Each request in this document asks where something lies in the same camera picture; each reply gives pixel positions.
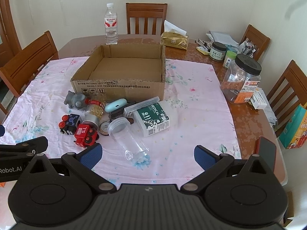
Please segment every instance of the colorful bag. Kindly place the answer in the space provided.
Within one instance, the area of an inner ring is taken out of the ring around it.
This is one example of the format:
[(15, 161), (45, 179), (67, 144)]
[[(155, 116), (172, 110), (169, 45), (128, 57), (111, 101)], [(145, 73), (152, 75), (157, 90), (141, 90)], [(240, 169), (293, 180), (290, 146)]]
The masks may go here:
[(286, 149), (301, 147), (307, 140), (307, 110), (299, 105), (279, 136)]

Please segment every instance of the paper bag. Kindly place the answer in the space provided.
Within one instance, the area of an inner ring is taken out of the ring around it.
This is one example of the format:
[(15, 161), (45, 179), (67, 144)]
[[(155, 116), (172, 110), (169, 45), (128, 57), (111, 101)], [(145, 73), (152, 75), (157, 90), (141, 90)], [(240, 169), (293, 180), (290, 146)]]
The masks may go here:
[(307, 110), (299, 105), (279, 136), (286, 149), (301, 147), (307, 140)]
[(175, 47), (187, 50), (189, 43), (188, 36), (183, 36), (176, 33), (164, 32), (161, 35), (161, 44), (168, 47)]

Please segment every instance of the gold tissue box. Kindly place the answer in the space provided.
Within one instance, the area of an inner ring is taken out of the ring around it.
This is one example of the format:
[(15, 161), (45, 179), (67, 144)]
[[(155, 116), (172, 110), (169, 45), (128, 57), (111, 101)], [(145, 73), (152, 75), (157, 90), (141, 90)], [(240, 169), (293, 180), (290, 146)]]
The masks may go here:
[(168, 47), (175, 47), (187, 50), (189, 43), (188, 36), (183, 36), (176, 33), (164, 32), (161, 35), (161, 44)]

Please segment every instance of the toy car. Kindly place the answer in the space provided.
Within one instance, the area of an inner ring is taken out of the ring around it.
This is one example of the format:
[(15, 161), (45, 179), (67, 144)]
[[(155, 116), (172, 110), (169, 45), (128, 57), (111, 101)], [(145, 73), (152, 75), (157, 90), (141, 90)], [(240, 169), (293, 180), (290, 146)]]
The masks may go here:
[(92, 146), (99, 139), (99, 135), (96, 129), (81, 123), (75, 133), (75, 138), (76, 145), (86, 148), (87, 146)]
[(81, 117), (77, 114), (64, 115), (62, 122), (59, 123), (60, 132), (62, 134), (73, 135), (81, 122)]

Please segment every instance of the pink floral tablecloth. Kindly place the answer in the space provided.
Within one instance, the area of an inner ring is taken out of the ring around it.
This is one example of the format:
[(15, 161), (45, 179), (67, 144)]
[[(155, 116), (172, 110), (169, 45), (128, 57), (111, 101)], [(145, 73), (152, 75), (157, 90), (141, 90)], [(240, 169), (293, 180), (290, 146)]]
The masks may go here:
[[(60, 134), (58, 123), (65, 114), (84, 117), (84, 111), (69, 109), (63, 101), (73, 91), (70, 79), (87, 57), (51, 61), (30, 83), (4, 122), (5, 135), (0, 144), (15, 144), (39, 136), (49, 142), (49, 158), (61, 157), (69, 151), (80, 152), (74, 136)], [(216, 154), (229, 153), (240, 159), (240, 149), (232, 116), (220, 90), (212, 65), (179, 60), (166, 60), (164, 99), (178, 113), (178, 125), (142, 141), (149, 148), (143, 163), (131, 163), (122, 148), (109, 136), (100, 136), (103, 146), (101, 161), (94, 171), (115, 184), (174, 183), (179, 187), (203, 172), (193, 157), (200, 144)], [(10, 225), (7, 207), (10, 184), (0, 188), (0, 229)]]

